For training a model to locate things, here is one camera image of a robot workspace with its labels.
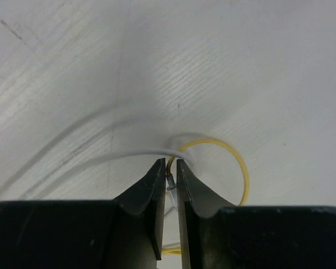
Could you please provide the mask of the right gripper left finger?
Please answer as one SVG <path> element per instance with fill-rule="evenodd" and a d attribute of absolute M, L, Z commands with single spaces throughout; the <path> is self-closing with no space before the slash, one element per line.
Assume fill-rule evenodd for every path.
<path fill-rule="evenodd" d="M 157 159 L 139 181 L 114 198 L 122 211 L 115 248 L 125 261 L 160 261 L 165 209 L 166 160 Z"/>

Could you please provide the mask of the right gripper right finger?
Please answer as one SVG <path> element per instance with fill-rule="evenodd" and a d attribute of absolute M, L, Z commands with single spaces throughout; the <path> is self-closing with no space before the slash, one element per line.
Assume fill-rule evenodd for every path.
<path fill-rule="evenodd" d="M 179 159 L 176 167 L 181 259 L 183 268 L 219 267 L 222 227 L 214 215 L 234 204 L 199 180 L 188 164 Z"/>

